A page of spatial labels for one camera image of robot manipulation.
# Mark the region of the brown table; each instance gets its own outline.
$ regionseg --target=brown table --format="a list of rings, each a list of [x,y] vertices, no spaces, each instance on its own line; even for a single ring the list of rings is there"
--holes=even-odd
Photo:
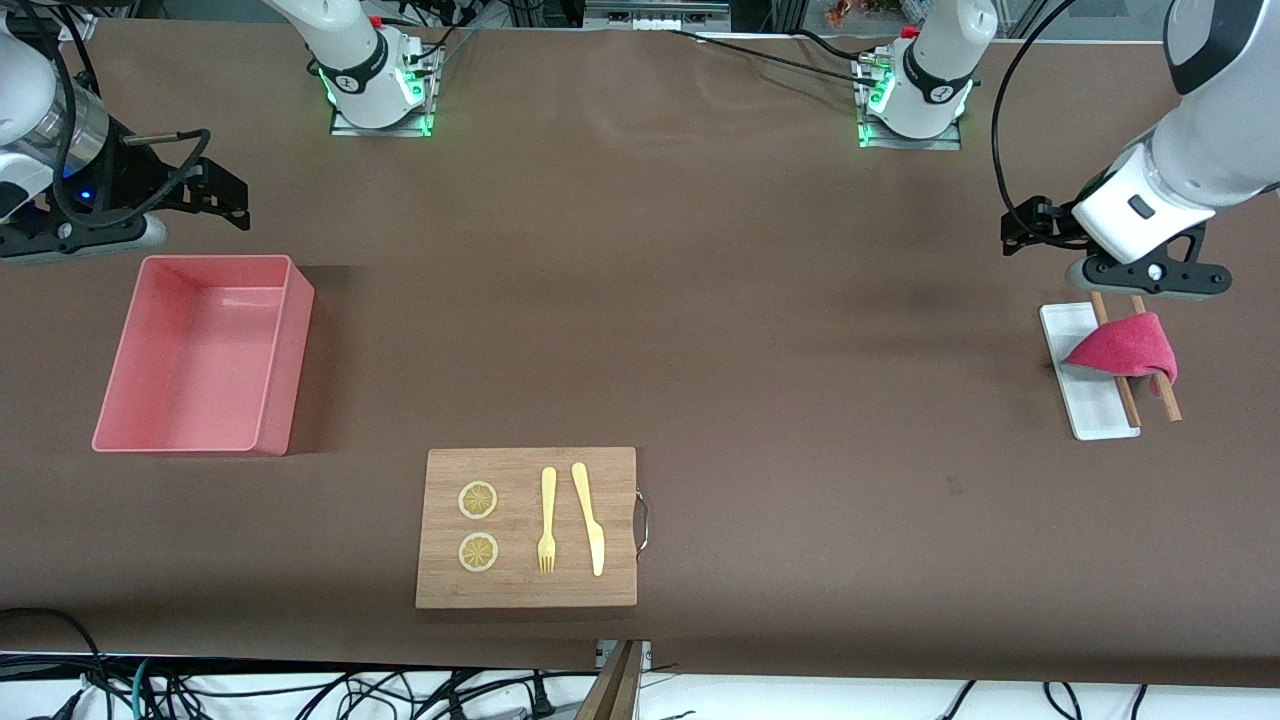
[[[768,49],[836,67],[812,49]],[[332,140],[284,26],[102,23],[138,131],[206,126],[317,291],[292,454],[101,456],[140,255],[0,268],[0,601],[110,651],[687,671],[1275,683],[1280,205],[1211,227],[1226,296],[1155,301],[1188,420],[1070,437],[1041,304],[1000,256],[987,141],[859,150],[838,81],[666,33],[480,33],[431,140]],[[995,49],[993,81],[1011,55]],[[1046,46],[1010,95],[1016,199],[1059,199],[1175,96],[1157,46]],[[431,447],[640,448],[632,610],[413,610]],[[74,650],[32,621],[10,648]]]

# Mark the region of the wooden dowel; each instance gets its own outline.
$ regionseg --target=wooden dowel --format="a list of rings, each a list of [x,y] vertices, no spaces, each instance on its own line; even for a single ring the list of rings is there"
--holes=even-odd
[[[1129,302],[1133,304],[1135,314],[1147,311],[1147,304],[1142,301],[1142,297],[1130,295]],[[1178,397],[1174,396],[1174,383],[1169,380],[1169,375],[1164,370],[1156,370],[1156,387],[1160,388],[1160,400],[1165,404],[1165,415],[1169,416],[1169,421],[1181,421],[1183,411],[1178,407]]]
[[[1102,293],[1091,292],[1089,302],[1093,305],[1093,316],[1098,319],[1098,327],[1107,324],[1107,306],[1102,304]],[[1138,416],[1138,402],[1133,398],[1133,388],[1129,387],[1129,378],[1117,375],[1115,380],[1116,391],[1120,392],[1120,404],[1124,405],[1124,415],[1129,420],[1129,427],[1140,428],[1142,418]]]

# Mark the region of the lemon slice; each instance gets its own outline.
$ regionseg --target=lemon slice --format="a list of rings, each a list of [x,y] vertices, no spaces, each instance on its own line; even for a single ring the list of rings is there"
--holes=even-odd
[[[484,480],[467,483],[458,493],[458,510],[472,520],[488,518],[498,506],[498,491]]]
[[[458,546],[458,562],[472,573],[484,573],[498,561],[498,541],[489,533],[471,533]]]

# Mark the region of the pink cloth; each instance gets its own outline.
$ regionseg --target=pink cloth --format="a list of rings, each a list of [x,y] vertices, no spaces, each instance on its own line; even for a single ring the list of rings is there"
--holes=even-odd
[[[1100,327],[1080,341],[1066,361],[1129,378],[1164,370],[1170,383],[1178,380],[1174,348],[1155,313],[1140,313]],[[1155,380],[1151,391],[1156,392]]]

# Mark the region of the pink container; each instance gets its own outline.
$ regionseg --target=pink container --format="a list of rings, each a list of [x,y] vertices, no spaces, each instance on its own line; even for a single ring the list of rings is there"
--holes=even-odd
[[[142,260],[93,450],[284,455],[314,297],[285,255]]]

